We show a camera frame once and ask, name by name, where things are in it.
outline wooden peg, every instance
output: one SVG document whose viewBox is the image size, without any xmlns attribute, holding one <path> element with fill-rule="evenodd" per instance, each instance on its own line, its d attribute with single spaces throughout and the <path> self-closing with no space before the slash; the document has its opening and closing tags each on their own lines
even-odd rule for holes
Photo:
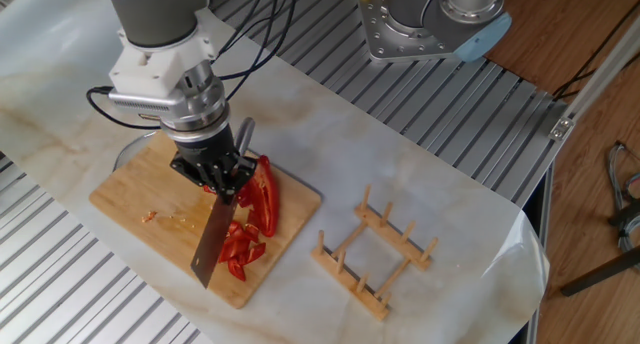
<svg viewBox="0 0 640 344">
<path fill-rule="evenodd" d="M 411 232 L 413 231 L 413 228 L 415 228 L 415 226 L 416 226 L 415 220 L 409 223 L 409 225 L 407 226 L 407 229 L 402 234 L 402 238 L 400 238 L 401 243 L 407 242 L 407 239 L 409 239 L 409 235 L 411 235 Z"/>
<path fill-rule="evenodd" d="M 338 256 L 338 267 L 336 268 L 336 274 L 342 273 L 342 269 L 344 269 L 344 258 L 347 256 L 346 251 L 340 252 Z"/>
<path fill-rule="evenodd" d="M 382 308 L 385 308 L 387 306 L 387 304 L 389 304 L 389 300 L 391 300 L 391 292 L 389 292 L 387 294 L 387 296 L 384 297 L 384 299 L 382 299 Z"/>
<path fill-rule="evenodd" d="M 354 240 L 356 240 L 356 238 L 358 237 L 358 235 L 362 234 L 362 232 L 367 228 L 367 223 L 365 223 L 364 221 L 362 221 L 360 223 L 360 226 L 358 226 L 356 228 L 356 230 L 353 231 L 353 233 L 351 233 L 351 235 L 349 235 L 349 237 L 347 237 L 347 239 L 345 239 L 340 246 L 338 247 L 338 249 L 336 249 L 333 254 L 331 254 L 331 256 L 333 258 L 337 258 L 338 255 L 340 253 L 342 253 L 343 251 L 347 250 L 347 247 L 349 245 L 351 245 L 351 243 L 353 243 Z"/>
<path fill-rule="evenodd" d="M 358 282 L 358 288 L 356 288 L 356 291 L 358 293 L 361 293 L 362 290 L 364 290 L 364 286 L 367 285 L 367 280 L 369 280 L 369 273 L 365 273 L 361 278 L 360 281 Z"/>
<path fill-rule="evenodd" d="M 410 262 L 411 262 L 411 259 L 405 258 L 402 264 L 400 264 L 400 266 L 398 267 L 398 269 L 396 269 L 396 271 L 394 271 L 393 274 L 391 274 L 389 279 L 387 279 L 387 281 L 384 282 L 384 284 L 382 284 L 380 289 L 378 289 L 378 291 L 373 296 L 375 296 L 376 298 L 380 298 L 382 294 L 384 294 L 387 290 L 389 290 L 389 287 L 391 287 L 393 282 L 396 281 L 396 279 L 398 279 L 402 271 L 407 267 L 407 265 L 409 265 Z"/>
<path fill-rule="evenodd" d="M 367 205 L 369 205 L 369 192 L 371 192 L 371 184 L 367 185 L 364 190 L 364 198 L 362 198 L 362 203 L 360 203 L 360 210 L 362 211 L 367 209 Z"/>
<path fill-rule="evenodd" d="M 422 252 L 422 256 L 420 257 L 421 262 L 427 261 L 427 259 L 429 259 L 429 255 L 431 254 L 433 249 L 436 248 L 436 245 L 438 245 L 438 238 L 433 238 L 433 240 L 431 241 L 431 244 L 429 244 L 427 249 L 425 249 L 424 252 Z"/>
<path fill-rule="evenodd" d="M 387 207 L 384 209 L 384 215 L 380 218 L 380 226 L 384 226 L 387 224 L 389 220 L 389 215 L 391 215 L 391 209 L 393 209 L 393 202 L 389 202 Z"/>
<path fill-rule="evenodd" d="M 320 230 L 318 232 L 318 246 L 316 247 L 316 253 L 318 255 L 322 254 L 324 250 L 324 230 Z"/>
</svg>

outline white marble-patterned sheet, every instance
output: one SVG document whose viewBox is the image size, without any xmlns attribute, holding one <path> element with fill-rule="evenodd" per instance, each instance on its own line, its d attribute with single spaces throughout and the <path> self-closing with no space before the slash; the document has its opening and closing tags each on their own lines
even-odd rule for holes
<svg viewBox="0 0 640 344">
<path fill-rule="evenodd" d="M 232 125 L 257 122 L 253 150 L 314 187 L 323 205 L 242 310 L 175 268 L 96 210 L 89 194 L 140 132 L 93 112 L 86 90 L 109 84 L 121 50 L 108 0 L 18 0 L 0 15 L 0 150 L 216 343 L 506 343 L 537 308 L 548 262 L 523 212 L 275 58 L 232 102 Z M 231 34 L 216 24 L 218 47 Z M 247 68 L 258 46 L 241 40 L 214 70 Z M 225 83 L 231 90 L 235 83 Z M 335 248 L 370 204 L 395 202 L 391 222 L 418 225 L 433 265 L 409 267 L 378 323 L 309 256 L 318 230 Z M 376 288 L 401 262 L 372 232 L 346 263 Z"/>
</svg>

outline wooden floor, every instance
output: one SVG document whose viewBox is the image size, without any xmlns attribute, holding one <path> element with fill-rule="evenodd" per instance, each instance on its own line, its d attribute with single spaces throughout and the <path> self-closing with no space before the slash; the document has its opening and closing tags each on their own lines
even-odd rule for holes
<svg viewBox="0 0 640 344">
<path fill-rule="evenodd" d="M 489 57 L 554 91 L 636 1 L 507 0 L 514 27 Z M 640 151 L 640 62 L 591 107 L 557 159 L 539 344 L 640 343 L 640 272 L 627 271 L 572 298 L 557 292 L 620 254 L 616 230 L 606 222 L 614 207 L 605 158 L 616 140 Z M 640 172 L 639 162 L 623 158 L 621 179 Z"/>
<path fill-rule="evenodd" d="M 571 79 L 636 1 L 506 0 L 513 25 L 487 57 L 553 92 Z"/>
</svg>

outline metal slotted table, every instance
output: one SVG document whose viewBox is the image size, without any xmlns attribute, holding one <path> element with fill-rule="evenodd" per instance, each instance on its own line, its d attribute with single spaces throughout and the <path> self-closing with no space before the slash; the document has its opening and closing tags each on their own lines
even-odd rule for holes
<svg viewBox="0 0 640 344">
<path fill-rule="evenodd" d="M 216 15 L 237 25 L 250 2 L 229 0 Z M 263 0 L 258 17 L 268 16 L 270 3 Z M 281 15 L 273 32 L 284 22 Z M 549 168 L 560 149 L 547 134 L 566 105 L 486 60 L 373 62 L 362 25 L 357 0 L 298 0 L 278 55 L 524 207 L 544 244 Z M 249 36 L 262 43 L 264 29 Z M 536 320 L 513 342 L 534 343 Z M 9 159 L 0 160 L 0 343 L 210 343 L 199 334 Z"/>
</svg>

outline metal mounting plate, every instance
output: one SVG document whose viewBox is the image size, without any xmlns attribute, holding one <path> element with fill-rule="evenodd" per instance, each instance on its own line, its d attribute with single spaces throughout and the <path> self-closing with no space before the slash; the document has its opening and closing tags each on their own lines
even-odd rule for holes
<svg viewBox="0 0 640 344">
<path fill-rule="evenodd" d="M 549 139 L 561 142 L 565 140 L 569 136 L 569 134 L 571 134 L 571 131 L 575 126 L 575 121 L 567 117 L 562 117 L 558 119 L 556 125 L 554 125 L 553 129 L 551 129 L 551 132 L 549 133 Z"/>
<path fill-rule="evenodd" d="M 411 62 L 452 58 L 453 53 L 433 35 L 410 38 L 391 29 L 387 23 L 384 0 L 358 0 L 362 26 L 367 36 L 371 58 L 385 62 Z"/>
</svg>

